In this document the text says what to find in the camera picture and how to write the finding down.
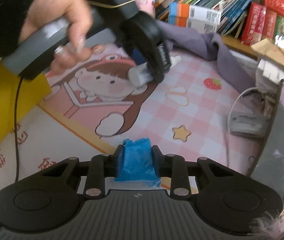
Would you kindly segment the person left hand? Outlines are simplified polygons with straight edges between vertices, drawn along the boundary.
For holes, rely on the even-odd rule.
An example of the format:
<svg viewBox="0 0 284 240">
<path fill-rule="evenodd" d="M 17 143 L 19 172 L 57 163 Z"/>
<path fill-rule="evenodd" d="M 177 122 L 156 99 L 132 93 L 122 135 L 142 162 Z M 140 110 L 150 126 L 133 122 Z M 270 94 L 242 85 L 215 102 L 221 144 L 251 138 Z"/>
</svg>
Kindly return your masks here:
<svg viewBox="0 0 284 240">
<path fill-rule="evenodd" d="M 93 54 L 104 51 L 103 45 L 85 47 L 86 34 L 93 24 L 90 7 L 86 0 L 33 0 L 28 9 L 19 43 L 40 28 L 52 34 L 58 27 L 65 27 L 70 45 L 58 46 L 51 63 L 53 75 L 62 75 L 79 62 L 87 61 Z"/>
</svg>

